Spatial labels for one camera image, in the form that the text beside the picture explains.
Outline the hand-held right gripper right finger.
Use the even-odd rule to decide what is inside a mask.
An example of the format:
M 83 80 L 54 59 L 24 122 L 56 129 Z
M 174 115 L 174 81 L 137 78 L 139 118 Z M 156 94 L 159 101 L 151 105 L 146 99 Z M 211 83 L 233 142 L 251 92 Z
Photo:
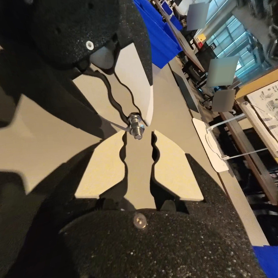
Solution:
M 158 130 L 152 132 L 152 178 L 155 184 L 183 201 L 203 201 L 185 151 Z

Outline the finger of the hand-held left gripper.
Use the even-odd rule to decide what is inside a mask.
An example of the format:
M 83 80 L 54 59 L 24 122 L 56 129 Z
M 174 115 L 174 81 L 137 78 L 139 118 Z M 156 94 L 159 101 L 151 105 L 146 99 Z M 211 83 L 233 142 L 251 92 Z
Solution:
M 90 55 L 93 70 L 107 77 L 112 95 L 116 88 L 130 93 L 131 110 L 127 113 L 123 111 L 127 120 L 130 113 L 139 113 L 146 126 L 150 126 L 153 117 L 152 69 L 150 74 L 146 73 L 134 42 L 123 48 L 112 49 L 113 46 L 114 44 L 106 45 Z
M 120 104 L 112 95 L 112 88 L 107 77 L 99 71 L 93 70 L 85 71 L 83 76 L 86 76 L 87 80 L 91 80 L 90 88 L 83 95 L 99 116 L 114 126 L 129 132 L 130 124 L 123 114 Z

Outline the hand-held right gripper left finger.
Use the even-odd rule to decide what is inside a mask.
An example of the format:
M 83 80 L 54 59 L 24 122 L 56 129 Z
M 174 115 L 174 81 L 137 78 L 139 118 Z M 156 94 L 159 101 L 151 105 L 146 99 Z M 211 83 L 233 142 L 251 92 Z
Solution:
M 75 192 L 77 199 L 122 199 L 127 193 L 126 132 L 121 130 L 93 151 Z

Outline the large blue plastic bin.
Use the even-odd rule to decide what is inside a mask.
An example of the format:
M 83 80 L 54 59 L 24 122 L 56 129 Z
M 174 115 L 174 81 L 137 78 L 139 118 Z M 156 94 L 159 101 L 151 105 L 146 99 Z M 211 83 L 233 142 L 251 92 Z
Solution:
M 162 69 L 182 48 L 160 13 L 147 0 L 134 0 L 143 18 L 151 43 L 152 63 Z

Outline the silver hex bolt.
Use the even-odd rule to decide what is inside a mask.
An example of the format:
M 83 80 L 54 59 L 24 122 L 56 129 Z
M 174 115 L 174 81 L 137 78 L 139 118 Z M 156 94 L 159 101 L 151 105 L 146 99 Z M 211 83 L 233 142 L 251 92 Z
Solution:
M 135 122 L 140 122 L 141 124 L 144 124 L 141 116 L 139 115 L 139 113 L 130 113 L 129 117 L 128 117 L 128 122 L 129 122 L 129 130 L 130 130 L 130 124 L 131 123 L 135 123 Z M 132 135 L 134 137 L 134 139 L 136 140 L 141 140 L 143 137 L 143 134 L 134 134 Z

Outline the wooden office desk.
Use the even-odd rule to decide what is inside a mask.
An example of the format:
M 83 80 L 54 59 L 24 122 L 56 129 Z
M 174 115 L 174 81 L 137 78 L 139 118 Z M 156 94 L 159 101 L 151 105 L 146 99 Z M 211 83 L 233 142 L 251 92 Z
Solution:
M 191 49 L 189 43 L 187 42 L 185 37 L 182 35 L 182 33 L 172 24 L 172 22 L 170 21 L 169 15 L 167 13 L 165 13 L 165 11 L 162 8 L 162 6 L 159 3 L 159 1 L 154 0 L 154 3 L 157 5 L 161 15 L 164 17 L 164 19 L 168 23 L 170 29 L 172 30 L 172 33 L 176 37 L 176 39 L 177 39 L 180 47 L 182 48 L 184 54 L 187 56 L 187 58 L 189 60 L 191 60 L 193 62 L 193 64 L 195 64 L 200 69 L 200 71 L 205 72 L 205 70 L 202 67 L 200 61 L 198 60 L 198 58 L 196 57 L 195 53 Z

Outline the small blue bin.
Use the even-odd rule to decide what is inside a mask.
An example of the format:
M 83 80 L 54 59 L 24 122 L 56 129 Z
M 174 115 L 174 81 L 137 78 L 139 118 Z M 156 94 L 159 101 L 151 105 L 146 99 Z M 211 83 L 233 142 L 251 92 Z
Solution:
M 183 29 L 183 25 L 174 14 L 172 14 L 170 22 L 176 27 L 178 31 L 181 31 Z
M 162 2 L 161 7 L 165 11 L 165 13 L 167 13 L 169 16 L 173 14 L 173 10 L 171 9 L 171 7 L 168 5 L 166 1 Z

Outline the instruction poster board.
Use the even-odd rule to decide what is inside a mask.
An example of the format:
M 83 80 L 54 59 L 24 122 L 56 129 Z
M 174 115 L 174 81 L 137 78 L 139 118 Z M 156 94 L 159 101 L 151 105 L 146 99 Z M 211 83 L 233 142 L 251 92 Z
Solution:
M 243 85 L 236 100 L 248 101 L 262 123 L 277 140 L 278 136 L 278 68 L 267 71 L 257 79 Z

